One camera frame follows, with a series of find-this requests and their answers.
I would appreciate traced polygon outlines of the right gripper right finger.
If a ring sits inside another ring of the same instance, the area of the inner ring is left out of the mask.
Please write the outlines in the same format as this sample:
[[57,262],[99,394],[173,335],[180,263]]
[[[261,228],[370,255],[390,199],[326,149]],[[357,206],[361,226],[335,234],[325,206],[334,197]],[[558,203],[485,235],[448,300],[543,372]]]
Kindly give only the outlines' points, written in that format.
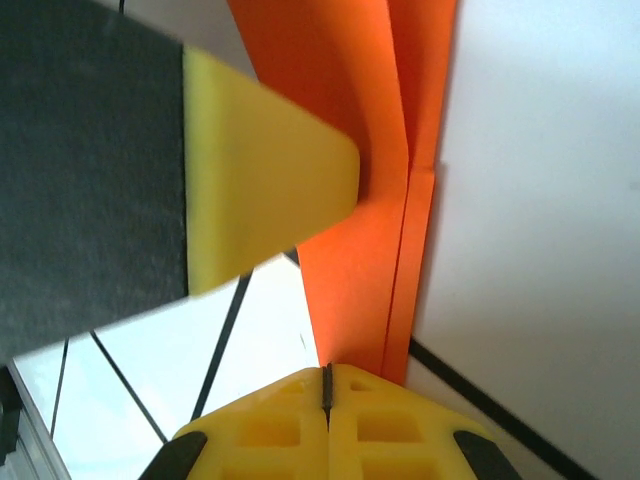
[[369,372],[327,366],[330,479],[518,479],[476,421]]

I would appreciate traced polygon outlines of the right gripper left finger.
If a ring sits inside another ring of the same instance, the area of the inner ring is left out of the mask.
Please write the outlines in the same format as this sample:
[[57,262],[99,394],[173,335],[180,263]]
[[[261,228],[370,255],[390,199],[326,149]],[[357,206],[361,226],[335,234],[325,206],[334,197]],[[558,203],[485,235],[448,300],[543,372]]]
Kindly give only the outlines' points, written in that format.
[[191,421],[142,479],[327,479],[331,368],[306,368]]

